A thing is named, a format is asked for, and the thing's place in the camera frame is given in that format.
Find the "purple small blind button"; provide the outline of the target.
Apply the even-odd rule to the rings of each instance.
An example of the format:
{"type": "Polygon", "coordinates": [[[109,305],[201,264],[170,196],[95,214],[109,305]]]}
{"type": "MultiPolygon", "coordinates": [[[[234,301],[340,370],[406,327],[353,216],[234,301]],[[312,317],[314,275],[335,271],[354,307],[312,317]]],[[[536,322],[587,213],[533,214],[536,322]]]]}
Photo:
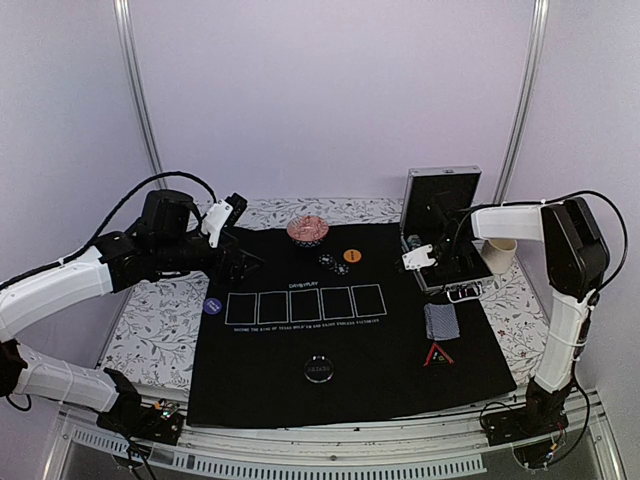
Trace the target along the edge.
{"type": "Polygon", "coordinates": [[[223,308],[223,303],[217,298],[209,297],[204,300],[203,311],[207,315],[218,315],[223,308]]]}

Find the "blue playing card deck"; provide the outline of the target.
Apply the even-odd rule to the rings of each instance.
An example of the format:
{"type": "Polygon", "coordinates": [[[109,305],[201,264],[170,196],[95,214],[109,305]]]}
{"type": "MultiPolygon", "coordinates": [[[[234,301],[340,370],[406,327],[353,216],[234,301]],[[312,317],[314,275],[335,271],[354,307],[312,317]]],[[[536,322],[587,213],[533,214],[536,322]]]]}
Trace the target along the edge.
{"type": "Polygon", "coordinates": [[[449,341],[460,337],[456,310],[453,304],[432,304],[424,306],[426,335],[434,341],[449,341]]]}

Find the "black 100 poker chip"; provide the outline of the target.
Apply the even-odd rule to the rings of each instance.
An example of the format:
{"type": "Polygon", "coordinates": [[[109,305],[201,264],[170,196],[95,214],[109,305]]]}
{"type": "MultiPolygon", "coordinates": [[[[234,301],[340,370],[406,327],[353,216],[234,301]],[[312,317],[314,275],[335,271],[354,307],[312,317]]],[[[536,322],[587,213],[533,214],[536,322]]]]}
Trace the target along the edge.
{"type": "Polygon", "coordinates": [[[318,257],[318,262],[323,267],[333,267],[336,263],[335,259],[329,254],[322,254],[318,257]]]}

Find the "black poker chip stack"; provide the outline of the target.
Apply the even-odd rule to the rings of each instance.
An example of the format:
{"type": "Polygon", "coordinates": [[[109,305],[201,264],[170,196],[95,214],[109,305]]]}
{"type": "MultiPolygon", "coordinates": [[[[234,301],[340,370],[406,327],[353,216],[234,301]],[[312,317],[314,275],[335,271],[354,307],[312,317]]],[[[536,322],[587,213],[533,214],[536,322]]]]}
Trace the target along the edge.
{"type": "Polygon", "coordinates": [[[349,267],[344,264],[336,264],[333,271],[340,276],[347,275],[349,273],[349,267]]]}

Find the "orange big blind button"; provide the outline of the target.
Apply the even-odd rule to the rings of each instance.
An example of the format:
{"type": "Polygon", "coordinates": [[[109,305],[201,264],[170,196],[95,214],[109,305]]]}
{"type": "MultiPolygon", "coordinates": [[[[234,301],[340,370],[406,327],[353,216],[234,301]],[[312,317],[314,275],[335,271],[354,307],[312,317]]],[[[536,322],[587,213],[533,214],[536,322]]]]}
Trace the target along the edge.
{"type": "Polygon", "coordinates": [[[357,249],[348,249],[343,253],[343,258],[348,263],[357,263],[362,259],[362,254],[357,249]]]}

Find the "clear dealer button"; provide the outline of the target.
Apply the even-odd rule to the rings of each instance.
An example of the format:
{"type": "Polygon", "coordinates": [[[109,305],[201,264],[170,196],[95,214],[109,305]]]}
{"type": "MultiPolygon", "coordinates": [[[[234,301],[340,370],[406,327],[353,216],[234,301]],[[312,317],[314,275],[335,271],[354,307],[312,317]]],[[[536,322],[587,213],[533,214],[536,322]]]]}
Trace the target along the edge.
{"type": "Polygon", "coordinates": [[[309,382],[323,384],[333,378],[334,365],[325,355],[313,355],[306,361],[303,373],[309,382]]]}

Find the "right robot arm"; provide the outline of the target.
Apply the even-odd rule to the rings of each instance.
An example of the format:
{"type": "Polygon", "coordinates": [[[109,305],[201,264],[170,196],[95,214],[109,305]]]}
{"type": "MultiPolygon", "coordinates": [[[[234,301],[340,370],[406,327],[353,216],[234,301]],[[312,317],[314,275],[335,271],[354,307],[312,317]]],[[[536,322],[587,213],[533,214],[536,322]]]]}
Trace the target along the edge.
{"type": "Polygon", "coordinates": [[[437,280],[450,282],[467,254],[463,239],[530,240],[545,247],[552,290],[552,316],[538,370],[530,379],[523,407],[485,416],[481,424],[493,442],[526,438],[566,428],[564,402],[578,381],[576,363],[586,345],[591,313],[600,291],[609,250],[579,191],[549,202],[540,200],[479,205],[440,217],[435,239],[425,245],[422,265],[443,268],[437,280]]]}

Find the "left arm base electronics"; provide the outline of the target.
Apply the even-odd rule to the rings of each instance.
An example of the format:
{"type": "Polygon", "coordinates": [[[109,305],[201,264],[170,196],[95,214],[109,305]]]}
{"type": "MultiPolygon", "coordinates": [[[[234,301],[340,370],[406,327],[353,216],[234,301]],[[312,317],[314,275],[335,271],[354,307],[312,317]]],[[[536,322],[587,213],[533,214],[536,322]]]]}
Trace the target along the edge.
{"type": "Polygon", "coordinates": [[[184,416],[177,403],[160,399],[144,406],[136,390],[118,394],[109,411],[99,412],[96,425],[125,438],[148,440],[170,446],[178,444],[184,416]]]}

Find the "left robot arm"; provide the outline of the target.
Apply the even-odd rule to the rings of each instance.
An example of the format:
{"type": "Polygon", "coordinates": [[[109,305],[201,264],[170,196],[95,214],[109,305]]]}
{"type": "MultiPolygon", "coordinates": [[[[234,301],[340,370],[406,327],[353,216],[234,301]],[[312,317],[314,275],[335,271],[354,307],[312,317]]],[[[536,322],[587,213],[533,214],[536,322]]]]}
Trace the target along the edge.
{"type": "Polygon", "coordinates": [[[87,369],[34,351],[18,333],[67,307],[141,282],[201,271],[213,284],[235,286],[263,261],[242,250],[230,229],[247,207],[233,194],[200,213],[175,190],[147,194],[124,231],[98,235],[87,249],[1,287],[1,394],[36,395],[108,413],[128,434],[148,426],[148,412],[124,374],[87,369]]]}

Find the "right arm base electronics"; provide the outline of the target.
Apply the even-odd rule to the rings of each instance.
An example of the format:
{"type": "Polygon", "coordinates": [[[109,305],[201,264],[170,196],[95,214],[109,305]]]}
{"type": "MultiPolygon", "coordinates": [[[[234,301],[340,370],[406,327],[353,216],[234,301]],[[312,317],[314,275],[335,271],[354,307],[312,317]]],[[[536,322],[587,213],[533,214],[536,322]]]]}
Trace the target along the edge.
{"type": "Polygon", "coordinates": [[[481,410],[479,424],[490,446],[510,444],[523,468],[542,470],[559,459],[569,421],[563,407],[540,415],[536,407],[494,401],[481,410]]]}

